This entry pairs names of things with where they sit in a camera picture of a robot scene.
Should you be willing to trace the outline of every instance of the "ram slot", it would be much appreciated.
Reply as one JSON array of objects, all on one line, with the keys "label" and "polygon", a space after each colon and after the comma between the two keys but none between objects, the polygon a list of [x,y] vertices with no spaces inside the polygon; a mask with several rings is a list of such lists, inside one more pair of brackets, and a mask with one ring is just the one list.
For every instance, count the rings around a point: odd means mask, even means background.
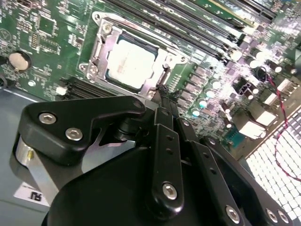
[{"label": "ram slot", "polygon": [[68,90],[65,95],[59,96],[60,99],[72,100],[72,99],[116,96],[106,90],[103,90],[99,87],[81,81],[74,77],[68,80],[62,80],[62,82],[67,86]]},{"label": "ram slot", "polygon": [[211,31],[212,33],[220,35],[224,38],[227,38],[229,36],[228,31],[217,26],[216,24],[212,23],[209,20],[206,20],[205,18],[201,17],[195,12],[189,12],[188,10],[185,10],[185,8],[181,8],[179,5],[176,5],[174,2],[167,2],[166,4],[165,3],[161,3],[161,4],[172,9],[174,12],[177,12],[179,15],[185,17],[186,19],[193,21],[194,23],[199,23],[201,26]]},{"label": "ram slot", "polygon": [[251,14],[255,18],[259,19],[262,22],[272,23],[275,17],[277,16],[276,13],[272,12],[268,8],[260,5],[257,2],[252,0],[228,0],[232,4],[236,5],[237,7],[243,9],[247,13]]},{"label": "ram slot", "polygon": [[[223,19],[223,18],[218,17],[217,15],[213,14],[212,12],[209,12],[209,11],[205,10],[205,9],[202,8],[201,6],[195,4],[195,3],[193,2],[193,0],[181,0],[181,1],[182,1],[183,3],[185,3],[187,6],[189,6],[190,8],[194,8],[195,10],[199,11],[202,15],[205,15],[205,16],[207,16],[207,17],[210,17],[210,18],[212,18],[213,20],[215,20],[215,21],[217,21],[217,22],[219,22],[219,23],[221,23],[221,24],[224,24],[224,25],[226,25],[226,26],[228,26],[228,27],[231,27],[231,28],[233,28],[233,29],[235,29],[235,30],[237,30],[237,31],[239,31],[239,32],[241,31],[242,28],[244,28],[244,25],[241,25],[241,24],[240,24],[240,27],[238,27],[237,24],[232,24],[232,23],[230,23],[229,21],[227,21],[227,20],[225,20],[225,19]],[[169,4],[172,4],[173,6],[176,5],[176,3],[173,2],[173,1],[169,1]]]},{"label": "ram slot", "polygon": [[[160,16],[161,18],[169,21],[170,23],[176,24],[178,27],[180,27],[182,30],[186,30],[186,28],[189,29],[189,32],[193,31],[195,34],[201,36],[203,38],[203,40],[205,40],[208,43],[211,43],[212,45],[218,46],[220,48],[223,48],[223,45],[221,44],[221,40],[214,37],[213,35],[203,32],[201,30],[199,30],[198,28],[192,26],[188,21],[182,20],[179,17],[172,15],[170,13],[167,13],[166,11],[157,8],[156,6],[154,6],[153,4],[149,3],[148,1],[145,0],[134,0],[135,2],[140,3],[141,5],[147,7],[147,9],[151,9],[152,11],[156,12],[156,14],[158,16]],[[200,24],[198,21],[191,19],[191,22],[196,23],[199,26],[202,26],[202,24]]]},{"label": "ram slot", "polygon": [[175,36],[179,40],[188,42],[192,47],[200,49],[202,52],[204,52],[205,54],[207,54],[209,56],[216,57],[216,56],[222,55],[222,53],[216,51],[215,49],[210,48],[209,46],[198,42],[197,40],[191,38],[190,36],[188,36],[182,32],[178,32],[178,31],[174,30],[172,27],[169,27],[165,23],[162,23],[152,17],[144,15],[141,11],[137,10],[134,7],[124,4],[124,3],[120,2],[119,0],[105,0],[105,1],[116,7],[123,9],[124,11],[126,11],[128,13],[134,14],[136,17],[140,18],[141,20],[144,20],[145,22],[151,24],[152,26],[160,29],[161,31],[163,31],[171,36]]}]

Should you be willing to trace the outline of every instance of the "metal cylinder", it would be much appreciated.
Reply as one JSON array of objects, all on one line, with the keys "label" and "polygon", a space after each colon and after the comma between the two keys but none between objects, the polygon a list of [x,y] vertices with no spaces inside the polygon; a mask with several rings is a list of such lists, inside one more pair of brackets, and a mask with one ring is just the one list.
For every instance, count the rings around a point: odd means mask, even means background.
[{"label": "metal cylinder", "polygon": [[250,83],[250,82],[249,82],[249,84],[251,85],[251,86],[249,87],[249,89],[252,91],[253,94],[259,93],[259,89],[258,89],[254,84],[252,84],[252,83]]},{"label": "metal cylinder", "polygon": [[21,137],[16,148],[16,158],[23,166],[27,166],[28,162],[33,158],[33,149],[26,145]]},{"label": "metal cylinder", "polygon": [[254,98],[253,93],[250,90],[246,90],[244,93],[245,97],[248,98],[249,100],[252,100]]},{"label": "metal cylinder", "polygon": [[230,108],[226,103],[221,104],[222,109],[224,110],[225,113],[229,114],[230,113]]},{"label": "metal cylinder", "polygon": [[256,58],[256,60],[263,61],[266,57],[265,53],[261,50],[255,48],[251,51],[251,55]]},{"label": "metal cylinder", "polygon": [[200,108],[206,108],[207,107],[207,101],[203,97],[198,99],[198,104],[199,104]]},{"label": "metal cylinder", "polygon": [[227,128],[231,128],[232,127],[232,123],[228,120],[228,118],[223,118],[223,121],[226,125]]},{"label": "metal cylinder", "polygon": [[208,98],[215,97],[215,93],[214,93],[213,89],[210,89],[210,88],[205,89],[205,94]]},{"label": "metal cylinder", "polygon": [[260,62],[257,61],[257,60],[255,60],[255,59],[252,58],[252,57],[247,57],[247,58],[246,58],[246,63],[247,63],[252,69],[254,69],[254,68],[256,68],[256,67],[259,67],[259,65],[260,65]]},{"label": "metal cylinder", "polygon": [[199,109],[196,107],[191,109],[191,113],[194,117],[199,117],[199,115],[200,115]]},{"label": "metal cylinder", "polygon": [[278,64],[276,64],[275,62],[273,61],[267,61],[267,65],[276,73],[279,73],[282,71],[282,67],[279,66]]}]

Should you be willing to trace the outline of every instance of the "green circuit board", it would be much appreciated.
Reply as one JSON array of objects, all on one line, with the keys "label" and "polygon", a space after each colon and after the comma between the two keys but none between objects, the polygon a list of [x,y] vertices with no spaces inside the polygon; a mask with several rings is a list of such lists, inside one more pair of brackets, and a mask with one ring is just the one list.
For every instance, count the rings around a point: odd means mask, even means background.
[{"label": "green circuit board", "polygon": [[[293,65],[295,49],[301,42],[300,3],[280,0],[253,1],[274,15],[273,18],[270,16],[263,18],[249,13],[243,0],[170,0],[169,2],[170,7],[180,6],[185,15],[190,16],[184,17],[179,14],[180,11],[171,10],[169,6],[164,5],[164,1],[160,0],[2,0],[0,55],[9,57],[14,51],[22,51],[30,56],[32,65],[28,70],[21,72],[11,64],[3,64],[0,71],[7,79],[16,82],[16,88],[47,101],[55,101],[58,95],[56,89],[60,85],[61,78],[75,77],[90,83],[79,69],[79,65],[89,62],[99,28],[92,19],[92,13],[114,13],[176,43],[179,49],[189,56],[187,63],[177,64],[170,71],[166,84],[171,91],[186,89],[187,81],[192,74],[196,74],[198,68],[205,70],[206,82],[199,84],[198,89],[189,92],[191,97],[182,108],[181,114],[191,120],[199,135],[211,135],[225,142],[237,143],[244,136],[235,137],[237,134],[235,129],[226,128],[220,102],[223,101],[231,106],[231,115],[241,109],[247,109],[250,100],[235,93],[233,84],[241,76],[253,81],[254,72],[249,65],[240,63],[238,59],[233,60],[233,66],[229,67],[214,56],[217,53],[224,53],[222,45],[240,52],[242,58],[249,56],[250,51],[237,44],[242,35],[246,35],[256,42],[253,48],[266,51],[270,59],[281,67]],[[191,19],[193,15],[197,15],[204,23],[197,23]],[[158,28],[157,24],[144,19],[147,17],[163,23],[179,35],[165,32]],[[211,38],[202,40],[192,37],[192,33],[173,24],[176,19],[191,29],[199,29],[204,37]],[[214,24],[214,27],[211,30],[203,24]],[[230,34],[236,41],[227,39],[227,35]],[[198,48],[198,45],[209,51]],[[270,74],[274,77],[278,75],[274,72]],[[283,70],[281,75],[288,79],[293,77],[286,70]],[[204,96],[204,90],[211,88],[210,82],[213,79],[219,81],[221,88],[215,90],[214,98],[207,98]],[[254,84],[259,89],[255,99],[260,99],[265,89],[271,89],[262,82],[254,81]],[[106,89],[97,83],[93,85]],[[200,97],[206,98],[207,104],[211,107],[200,109],[199,116],[195,117],[191,109],[199,107],[197,105]]]}]

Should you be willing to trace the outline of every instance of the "black plastic arm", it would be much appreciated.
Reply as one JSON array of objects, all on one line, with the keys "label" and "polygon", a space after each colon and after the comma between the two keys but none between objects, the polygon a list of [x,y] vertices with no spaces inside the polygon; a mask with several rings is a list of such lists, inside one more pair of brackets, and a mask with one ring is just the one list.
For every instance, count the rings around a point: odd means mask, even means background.
[{"label": "black plastic arm", "polygon": [[[24,108],[18,131],[31,148],[59,164],[73,165],[92,144],[93,129],[127,117],[141,117],[145,111],[142,102],[132,96],[35,103]],[[42,123],[39,120],[42,113],[51,113],[56,122]],[[79,129],[82,138],[68,139],[65,133],[69,128]]]}]

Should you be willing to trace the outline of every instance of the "gray metal panel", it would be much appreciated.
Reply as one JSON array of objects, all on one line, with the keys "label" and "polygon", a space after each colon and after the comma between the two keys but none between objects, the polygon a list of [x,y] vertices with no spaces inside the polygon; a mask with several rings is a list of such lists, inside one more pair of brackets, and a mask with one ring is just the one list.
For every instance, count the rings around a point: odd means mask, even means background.
[{"label": "gray metal panel", "polygon": [[22,109],[38,99],[16,91],[0,92],[0,222],[2,226],[39,226],[48,207],[15,198],[22,181],[10,169],[9,158]]}]

